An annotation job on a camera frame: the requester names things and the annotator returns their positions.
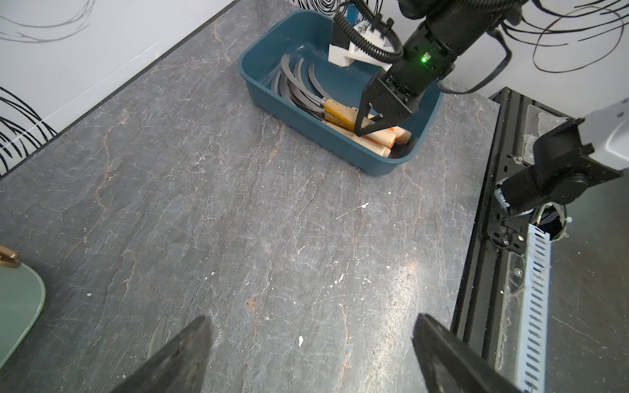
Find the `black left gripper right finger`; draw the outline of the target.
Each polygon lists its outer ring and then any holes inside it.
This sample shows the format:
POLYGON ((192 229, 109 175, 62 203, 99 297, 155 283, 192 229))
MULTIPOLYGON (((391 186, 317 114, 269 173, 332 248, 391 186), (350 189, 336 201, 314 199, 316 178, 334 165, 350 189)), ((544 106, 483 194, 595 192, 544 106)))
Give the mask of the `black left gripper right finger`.
POLYGON ((414 324, 414 353, 429 392, 519 390, 429 314, 414 324))

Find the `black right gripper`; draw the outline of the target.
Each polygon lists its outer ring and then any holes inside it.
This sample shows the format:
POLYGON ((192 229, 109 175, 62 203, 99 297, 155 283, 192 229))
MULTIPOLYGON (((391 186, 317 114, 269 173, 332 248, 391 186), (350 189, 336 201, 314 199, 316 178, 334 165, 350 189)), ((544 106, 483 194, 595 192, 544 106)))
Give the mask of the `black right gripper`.
POLYGON ((402 15, 421 22, 402 42, 391 20, 384 21, 363 1, 352 4, 392 45, 391 50, 385 50, 362 37, 347 20, 343 6, 337 6, 334 23, 343 35, 368 56, 390 65, 367 83, 358 108, 353 108, 353 132, 363 135, 375 124, 377 131, 398 127, 399 137, 409 137, 410 131, 398 123, 417 111, 425 90, 450 74, 457 58, 484 34, 505 46, 497 27, 504 21, 513 25, 521 21, 519 1, 401 1, 402 15))

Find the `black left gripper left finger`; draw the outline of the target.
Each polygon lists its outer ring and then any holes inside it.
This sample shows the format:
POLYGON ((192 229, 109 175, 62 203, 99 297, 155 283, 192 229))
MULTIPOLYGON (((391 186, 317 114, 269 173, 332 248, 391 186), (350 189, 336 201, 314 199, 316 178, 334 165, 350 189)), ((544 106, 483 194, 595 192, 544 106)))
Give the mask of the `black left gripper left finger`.
POLYGON ((211 347, 211 319, 200 315, 113 391, 200 392, 211 347))

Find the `wooden handle sickle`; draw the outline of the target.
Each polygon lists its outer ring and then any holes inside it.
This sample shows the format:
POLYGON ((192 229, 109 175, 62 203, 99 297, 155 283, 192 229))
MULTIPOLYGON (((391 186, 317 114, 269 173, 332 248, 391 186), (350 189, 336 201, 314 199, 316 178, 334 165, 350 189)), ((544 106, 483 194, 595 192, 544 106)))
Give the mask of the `wooden handle sickle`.
POLYGON ((310 93, 311 86, 314 89, 314 95, 319 98, 319 109, 316 111, 323 121, 340 131, 343 129, 344 133, 355 142, 370 148, 372 145, 378 145, 378 148, 374 147, 373 151, 381 155, 382 157, 389 157, 390 151, 396 142, 396 134, 391 130, 380 130, 372 134, 367 134, 363 137, 359 137, 354 133, 355 121, 357 119, 357 109, 349 106, 344 106, 339 102, 334 101, 329 94, 324 90, 322 85, 315 75, 315 64, 311 62, 308 68, 309 81, 303 80, 302 66, 304 60, 300 59, 293 70, 293 75, 302 84, 301 94, 306 96, 306 93, 310 93))
POLYGON ((291 66, 288 54, 281 58, 279 78, 283 80, 283 87, 280 88, 282 97, 314 117, 350 131, 354 131, 355 127, 363 129, 374 124, 368 117, 360 118, 356 108, 345 106, 331 98, 316 78, 314 63, 310 64, 308 70, 310 82, 306 83, 303 80, 303 64, 304 60, 299 59, 291 66))
MULTIPOLYGON (((317 93, 319 93, 324 99, 325 120, 331 124, 335 124, 341 129, 349 131, 351 134, 355 134, 354 126, 357 109, 349 106, 344 106, 341 103, 334 101, 328 94, 328 92, 324 90, 323 86, 319 83, 319 80, 317 80, 314 66, 314 63, 311 63, 309 65, 308 77, 317 93)), ((408 144, 411 137, 411 132, 401 128, 400 126, 395 126, 389 129, 383 129, 373 132, 371 134, 367 134, 365 135, 365 137, 379 145, 387 148, 392 148, 395 143, 401 145, 408 144)))
POLYGON ((357 144, 360 144, 371 152, 376 153, 380 157, 388 158, 390 156, 391 150, 388 147, 385 147, 382 144, 379 144, 371 139, 356 136, 352 131, 343 128, 341 126, 342 122, 337 120, 333 116, 325 113, 324 116, 321 117, 319 115, 316 115, 313 111, 310 111, 295 96, 293 96, 292 90, 289 88, 288 80, 281 70, 278 71, 273 82, 271 83, 271 90, 288 103, 291 103, 293 106, 299 107, 300 109, 302 109, 309 115, 314 116, 321 123, 327 125, 329 128, 333 129, 337 133, 344 135, 348 139, 357 144))

